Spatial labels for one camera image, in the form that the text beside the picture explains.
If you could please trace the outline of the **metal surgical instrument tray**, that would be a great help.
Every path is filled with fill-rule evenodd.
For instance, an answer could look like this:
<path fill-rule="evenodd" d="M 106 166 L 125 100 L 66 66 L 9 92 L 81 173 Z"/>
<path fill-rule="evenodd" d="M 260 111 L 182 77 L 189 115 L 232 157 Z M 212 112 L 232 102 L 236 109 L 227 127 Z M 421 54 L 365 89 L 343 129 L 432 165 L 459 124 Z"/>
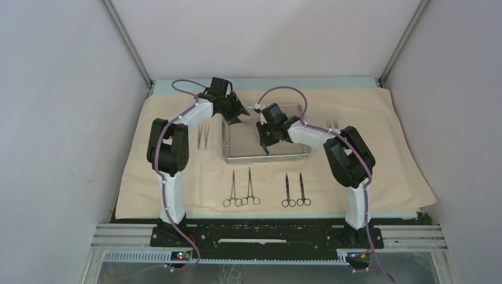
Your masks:
<path fill-rule="evenodd" d="M 256 123 L 260 115 L 247 107 L 249 116 L 242 115 L 238 124 L 228 125 L 222 121 L 222 156 L 228 164 L 251 164 L 303 160 L 311 153 L 311 147 L 303 144 L 280 141 L 262 147 Z"/>

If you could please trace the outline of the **thin metal needle tweezers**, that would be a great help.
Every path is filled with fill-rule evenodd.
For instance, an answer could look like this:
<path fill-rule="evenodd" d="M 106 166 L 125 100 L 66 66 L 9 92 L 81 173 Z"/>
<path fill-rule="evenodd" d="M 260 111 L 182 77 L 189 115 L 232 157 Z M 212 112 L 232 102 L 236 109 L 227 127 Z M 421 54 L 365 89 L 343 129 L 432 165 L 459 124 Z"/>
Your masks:
<path fill-rule="evenodd" d="M 339 123 L 337 119 L 326 120 L 326 128 L 328 129 L 339 129 Z"/>

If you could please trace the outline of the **beige cloth wrap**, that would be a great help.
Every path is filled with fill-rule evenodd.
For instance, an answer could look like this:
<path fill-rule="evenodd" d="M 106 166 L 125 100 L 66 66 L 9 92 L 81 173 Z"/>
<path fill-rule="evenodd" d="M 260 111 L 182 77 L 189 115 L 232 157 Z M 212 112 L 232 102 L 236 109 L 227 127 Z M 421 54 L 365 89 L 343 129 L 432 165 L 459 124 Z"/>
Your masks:
<path fill-rule="evenodd" d="M 407 146 L 401 124 L 394 111 L 391 94 L 381 88 L 304 89 L 300 93 L 280 89 L 240 91 L 238 97 L 247 107 L 255 102 L 300 104 L 307 107 L 310 124 L 326 126 L 337 119 L 339 126 L 355 127 L 375 157 L 373 180 L 368 188 L 372 215 L 406 215 L 437 199 L 419 171 Z M 121 181 L 115 216 L 125 218 L 158 217 L 161 193 L 156 172 L 146 152 L 152 122 L 181 113 L 193 103 L 186 94 L 155 95 L 147 99 L 140 114 L 132 149 Z M 221 123 L 216 115 L 208 121 L 210 137 L 197 149 L 198 133 L 189 135 L 189 160 L 182 172 L 184 207 L 190 218 L 323 218 L 341 217 L 346 211 L 346 191 L 334 179 L 326 154 L 313 150 L 306 159 L 288 162 L 230 165 L 222 157 Z M 247 194 L 248 167 L 252 171 L 254 195 L 260 205 L 225 208 L 230 196 L 233 170 L 237 198 Z M 285 174 L 289 177 L 291 198 L 301 197 L 299 174 L 303 174 L 305 196 L 310 206 L 284 208 Z"/>

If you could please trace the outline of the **metal hemostat clamp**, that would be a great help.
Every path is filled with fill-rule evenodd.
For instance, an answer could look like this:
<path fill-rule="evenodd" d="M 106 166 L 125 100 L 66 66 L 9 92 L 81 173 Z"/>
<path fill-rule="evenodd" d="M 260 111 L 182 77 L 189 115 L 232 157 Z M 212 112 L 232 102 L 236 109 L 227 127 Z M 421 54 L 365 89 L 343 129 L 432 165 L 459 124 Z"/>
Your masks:
<path fill-rule="evenodd" d="M 240 207 L 243 205 L 242 200 L 240 198 L 237 198 L 237 196 L 236 196 L 236 179 L 235 179 L 235 171 L 234 170 L 233 170 L 232 177 L 231 177 L 230 196 L 227 199 L 223 200 L 223 207 L 228 208 L 232 204 L 235 207 Z"/>
<path fill-rule="evenodd" d="M 253 205 L 260 205 L 260 203 L 261 203 L 260 198 L 254 195 L 253 182 L 252 182 L 252 171 L 251 171 L 250 167 L 248 167 L 247 194 L 245 197 L 242 197 L 240 200 L 241 200 L 242 206 L 246 206 L 250 202 Z"/>

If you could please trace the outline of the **metal surgical scissors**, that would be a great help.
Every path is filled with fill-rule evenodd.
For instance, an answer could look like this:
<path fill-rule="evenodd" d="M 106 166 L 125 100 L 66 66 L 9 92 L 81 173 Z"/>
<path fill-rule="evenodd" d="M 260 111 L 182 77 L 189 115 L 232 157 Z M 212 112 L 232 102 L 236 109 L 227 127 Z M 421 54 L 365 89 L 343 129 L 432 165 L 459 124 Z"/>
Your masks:
<path fill-rule="evenodd" d="M 303 174 L 300 172 L 299 174 L 299 183 L 300 183 L 300 194 L 301 197 L 297 199 L 298 206 L 310 206 L 311 199 L 305 196 L 305 188 L 304 188 L 304 179 Z"/>

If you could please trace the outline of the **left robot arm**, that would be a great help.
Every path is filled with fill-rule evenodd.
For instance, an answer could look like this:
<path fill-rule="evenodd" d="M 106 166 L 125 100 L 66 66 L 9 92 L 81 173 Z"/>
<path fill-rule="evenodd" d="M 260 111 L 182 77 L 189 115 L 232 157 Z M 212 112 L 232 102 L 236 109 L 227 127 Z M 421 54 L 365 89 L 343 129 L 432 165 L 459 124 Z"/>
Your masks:
<path fill-rule="evenodd" d="M 160 185 L 160 219 L 171 224 L 164 238 L 176 247 L 187 239 L 187 230 L 178 224 L 186 215 L 182 171 L 189 160 L 189 133 L 216 114 L 220 114 L 228 125 L 240 123 L 241 115 L 250 115 L 227 79 L 213 77 L 210 86 L 193 97 L 194 102 L 180 114 L 152 122 L 147 146 L 147 161 Z"/>

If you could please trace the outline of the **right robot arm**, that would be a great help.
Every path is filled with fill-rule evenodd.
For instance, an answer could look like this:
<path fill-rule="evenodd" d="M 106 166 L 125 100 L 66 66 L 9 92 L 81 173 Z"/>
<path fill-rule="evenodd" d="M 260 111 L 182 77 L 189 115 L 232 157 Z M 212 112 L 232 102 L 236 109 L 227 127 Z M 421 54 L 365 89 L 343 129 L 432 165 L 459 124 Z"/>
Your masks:
<path fill-rule="evenodd" d="M 254 111 L 260 115 L 256 126 L 262 146 L 286 141 L 324 150 L 333 177 L 346 188 L 345 221 L 350 227 L 344 231 L 345 242 L 351 247 L 365 243 L 368 232 L 364 227 L 371 219 L 366 188 L 376 160 L 359 131 L 353 126 L 332 129 L 309 124 L 300 117 L 289 118 L 276 103 L 255 104 Z"/>

